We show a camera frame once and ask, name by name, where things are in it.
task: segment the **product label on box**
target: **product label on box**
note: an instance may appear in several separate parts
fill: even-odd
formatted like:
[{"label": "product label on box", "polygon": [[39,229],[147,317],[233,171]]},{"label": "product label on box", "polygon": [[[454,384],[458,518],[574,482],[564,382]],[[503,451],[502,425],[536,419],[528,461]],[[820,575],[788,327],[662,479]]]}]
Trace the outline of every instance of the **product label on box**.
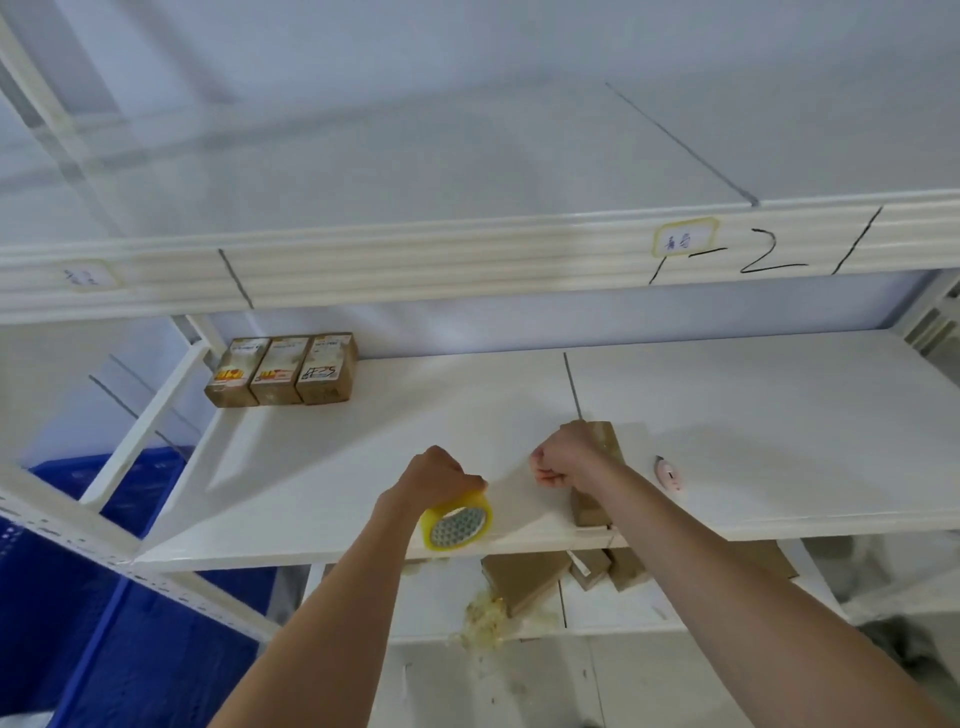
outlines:
[{"label": "product label on box", "polygon": [[253,375],[253,367],[270,339],[240,339],[230,344],[229,356],[213,381],[224,387],[241,387]]},{"label": "product label on box", "polygon": [[267,349],[267,355],[263,357],[253,383],[293,381],[303,350],[306,349],[309,341],[308,336],[274,339],[270,348]]},{"label": "product label on box", "polygon": [[334,381],[339,378],[344,366],[344,346],[349,341],[348,335],[316,339],[303,362],[299,381]]}]

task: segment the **packing tape roll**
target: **packing tape roll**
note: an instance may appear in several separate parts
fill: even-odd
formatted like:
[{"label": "packing tape roll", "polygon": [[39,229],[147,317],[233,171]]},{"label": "packing tape roll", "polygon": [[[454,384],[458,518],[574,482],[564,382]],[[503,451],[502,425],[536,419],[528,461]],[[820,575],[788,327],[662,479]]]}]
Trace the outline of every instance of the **packing tape roll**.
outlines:
[{"label": "packing tape roll", "polygon": [[423,545],[431,551],[452,551],[483,536],[493,522],[493,510],[483,491],[473,491],[420,516]]}]

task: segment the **shelf label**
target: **shelf label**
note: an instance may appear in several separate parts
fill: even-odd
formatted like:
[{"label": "shelf label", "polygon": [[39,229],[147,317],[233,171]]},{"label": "shelf label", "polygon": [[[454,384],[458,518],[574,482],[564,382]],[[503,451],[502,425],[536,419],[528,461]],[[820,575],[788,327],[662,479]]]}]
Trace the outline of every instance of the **shelf label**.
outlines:
[{"label": "shelf label", "polygon": [[124,287],[105,260],[70,260],[60,266],[60,271],[67,287],[77,293],[115,291]]},{"label": "shelf label", "polygon": [[713,247],[720,221],[715,217],[698,217],[661,225],[654,232],[654,257],[690,255]]}]

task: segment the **cardboard box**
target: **cardboard box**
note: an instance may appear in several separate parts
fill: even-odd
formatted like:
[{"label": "cardboard box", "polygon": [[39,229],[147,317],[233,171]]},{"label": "cardboard box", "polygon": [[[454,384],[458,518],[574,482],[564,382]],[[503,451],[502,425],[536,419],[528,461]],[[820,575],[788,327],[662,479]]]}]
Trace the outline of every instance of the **cardboard box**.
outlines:
[{"label": "cardboard box", "polygon": [[250,385],[260,404],[303,402],[297,393],[297,377],[309,343],[309,336],[277,336],[270,340],[270,347]]},{"label": "cardboard box", "polygon": [[297,392],[303,403],[331,404],[349,400],[357,356],[357,342],[352,333],[314,336],[297,378]]},{"label": "cardboard box", "polygon": [[[591,422],[587,424],[593,433],[593,437],[600,443],[600,447],[622,463],[623,452],[620,451],[620,443],[616,439],[612,423]],[[612,525],[613,523],[596,498],[581,493],[576,488],[570,489],[570,509],[573,511],[573,522],[577,525]]]},{"label": "cardboard box", "polygon": [[737,551],[775,576],[792,579],[798,576],[790,560],[783,555],[776,541],[731,541]]},{"label": "cardboard box", "polygon": [[566,551],[503,553],[484,556],[480,566],[512,619],[550,591],[570,568],[570,557]]},{"label": "cardboard box", "polygon": [[610,580],[618,592],[642,584],[650,578],[650,572],[632,548],[608,548],[607,555],[612,561]]},{"label": "cardboard box", "polygon": [[250,382],[270,345],[268,338],[233,339],[204,388],[207,398],[218,407],[256,407]]},{"label": "cardboard box", "polygon": [[607,575],[612,565],[610,557],[602,548],[568,551],[566,555],[571,561],[570,573],[585,592],[595,587]]}]

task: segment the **blue crate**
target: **blue crate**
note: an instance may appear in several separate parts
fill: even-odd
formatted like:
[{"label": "blue crate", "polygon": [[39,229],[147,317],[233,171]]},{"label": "blue crate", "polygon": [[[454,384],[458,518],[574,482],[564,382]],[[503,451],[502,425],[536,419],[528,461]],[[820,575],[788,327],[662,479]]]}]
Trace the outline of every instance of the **blue crate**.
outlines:
[{"label": "blue crate", "polygon": [[[98,456],[46,463],[35,473],[79,497],[106,461],[106,456]],[[103,514],[142,536],[153,525],[183,465],[182,458],[170,449],[145,450]],[[47,648],[42,651],[44,659],[32,663],[33,686],[27,690],[29,681],[17,680],[26,699],[21,694],[18,710],[11,712],[56,706],[50,728],[206,726],[252,665],[257,643],[29,531],[14,530],[15,544],[7,551],[19,553],[24,539],[40,549],[39,558],[33,548],[28,549],[34,555],[27,569],[33,579],[22,589],[17,584],[14,600],[32,605],[36,611],[10,614],[11,620],[0,618],[0,660],[8,660],[4,650],[8,635],[4,633],[19,633],[20,643],[14,645],[19,648],[17,654],[10,653],[11,666],[19,669],[17,658],[26,661],[31,657],[23,647],[36,650],[36,635],[31,633],[38,623]],[[8,558],[9,554],[5,558],[0,553],[0,602],[8,601],[4,585],[10,582],[2,580]],[[69,582],[72,591],[41,596],[31,592],[30,587],[42,590],[52,582],[63,583],[60,578],[70,575],[66,567],[78,574]],[[59,570],[52,573],[52,568]],[[6,575],[23,578],[23,565],[9,568]],[[263,614],[276,569],[209,571],[202,576]],[[59,639],[50,635],[51,601],[57,602],[57,612],[66,623],[57,630]]]},{"label": "blue crate", "polygon": [[[204,576],[265,613],[276,569]],[[49,728],[202,728],[253,664],[257,647],[124,579]]]},{"label": "blue crate", "polygon": [[[53,460],[33,473],[78,498],[108,455]],[[103,510],[141,535],[183,468],[170,448],[137,458]],[[0,520],[0,716],[53,710],[119,576]]]}]

